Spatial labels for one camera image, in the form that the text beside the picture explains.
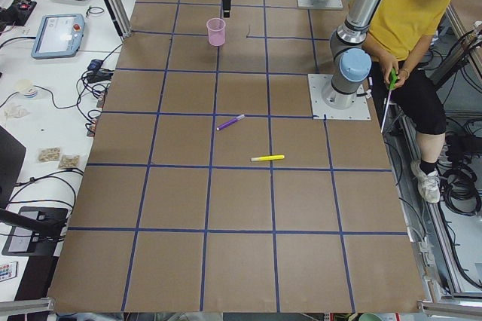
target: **white sneaker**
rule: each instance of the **white sneaker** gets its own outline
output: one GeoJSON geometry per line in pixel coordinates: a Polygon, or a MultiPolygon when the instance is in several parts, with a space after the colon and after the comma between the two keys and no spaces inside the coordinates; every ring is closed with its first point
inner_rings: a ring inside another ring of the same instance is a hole
{"type": "Polygon", "coordinates": [[[437,170],[425,174],[420,169],[420,160],[412,161],[410,168],[418,179],[417,187],[422,198],[429,203],[437,203],[440,200],[440,189],[438,187],[440,179],[438,178],[437,170]]]}

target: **yellow t-shirt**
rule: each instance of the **yellow t-shirt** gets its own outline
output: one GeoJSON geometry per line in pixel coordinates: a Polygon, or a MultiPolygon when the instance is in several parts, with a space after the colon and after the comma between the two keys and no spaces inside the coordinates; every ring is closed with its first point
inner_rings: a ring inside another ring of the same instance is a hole
{"type": "Polygon", "coordinates": [[[369,33],[397,60],[407,59],[423,35],[434,35],[450,0],[382,0],[369,33]]]}

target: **woman's hand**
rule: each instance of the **woman's hand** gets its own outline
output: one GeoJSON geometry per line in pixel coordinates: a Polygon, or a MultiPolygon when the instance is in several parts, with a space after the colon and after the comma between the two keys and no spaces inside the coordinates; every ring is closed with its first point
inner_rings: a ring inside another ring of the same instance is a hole
{"type": "Polygon", "coordinates": [[[399,87],[404,86],[405,81],[408,79],[410,76],[410,73],[406,69],[399,69],[398,74],[397,74],[397,82],[395,82],[395,87],[394,89],[398,89],[399,87]]]}
{"type": "Polygon", "coordinates": [[[378,61],[380,64],[380,70],[383,74],[383,80],[385,81],[386,86],[389,86],[390,72],[392,71],[392,69],[395,69],[395,73],[398,74],[398,61],[396,57],[388,51],[383,51],[383,53],[378,56],[378,61]]]}

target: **person's arm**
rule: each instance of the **person's arm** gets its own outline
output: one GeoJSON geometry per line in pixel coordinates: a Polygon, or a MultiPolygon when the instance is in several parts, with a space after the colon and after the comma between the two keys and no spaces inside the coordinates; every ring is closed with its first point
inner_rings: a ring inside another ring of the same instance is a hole
{"type": "Polygon", "coordinates": [[[363,50],[365,50],[371,56],[378,57],[378,62],[380,64],[380,69],[382,70],[385,83],[387,85],[390,84],[389,76],[392,68],[394,68],[395,72],[398,74],[397,58],[385,50],[385,48],[383,48],[370,33],[367,33],[367,38],[365,39],[365,42],[361,48],[363,48],[363,50]]]}
{"type": "Polygon", "coordinates": [[[403,68],[412,72],[425,56],[432,43],[432,35],[423,35],[404,62],[403,68]]]}

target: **white table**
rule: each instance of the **white table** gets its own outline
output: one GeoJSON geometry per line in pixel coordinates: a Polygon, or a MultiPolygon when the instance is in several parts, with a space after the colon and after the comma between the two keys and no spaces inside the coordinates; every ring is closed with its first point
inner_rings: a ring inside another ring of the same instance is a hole
{"type": "MultiPolygon", "coordinates": [[[[119,44],[121,39],[107,12],[103,0],[35,0],[37,7],[32,12],[26,26],[18,26],[0,36],[0,43],[18,36],[35,36],[41,18],[47,14],[80,13],[85,17],[89,6],[99,6],[105,9],[102,15],[91,15],[86,19],[86,29],[80,50],[74,57],[63,59],[34,60],[30,56],[33,40],[13,41],[0,50],[0,103],[15,92],[15,84],[22,78],[27,78],[34,85],[51,90],[58,106],[75,104],[78,98],[77,80],[87,70],[92,59],[104,59],[119,44]]],[[[128,17],[131,16],[136,0],[122,0],[128,17]]],[[[114,69],[121,51],[119,47],[105,61],[103,67],[114,69]]],[[[82,98],[80,108],[84,114],[95,109],[97,99],[91,94],[82,98]]],[[[33,99],[27,99],[21,94],[13,96],[0,109],[0,124],[26,146],[26,158],[20,172],[19,182],[25,182],[30,177],[39,177],[58,170],[58,162],[39,163],[37,161],[40,148],[60,147],[63,154],[78,154],[81,156],[79,167],[85,168],[90,153],[93,138],[87,137],[86,119],[74,107],[71,109],[55,109],[51,95],[42,89],[33,99]],[[5,119],[4,110],[9,106],[19,105],[27,110],[28,115],[22,118],[5,119]]],[[[81,176],[74,173],[60,175],[77,192],[81,184],[81,176]]],[[[72,190],[61,181],[45,179],[30,185],[21,191],[15,201],[22,200],[63,200],[73,202],[72,190]]],[[[52,206],[65,207],[59,203],[44,202],[31,204],[11,204],[8,210],[18,212],[22,206],[52,206]]],[[[0,223],[0,233],[8,234],[10,227],[0,223]]],[[[0,236],[0,247],[3,248],[7,237],[0,236]]],[[[56,248],[59,255],[61,243],[56,248]]],[[[0,264],[18,261],[17,277],[0,283],[0,302],[13,301],[22,280],[28,257],[12,257],[0,255],[0,264]]]]}

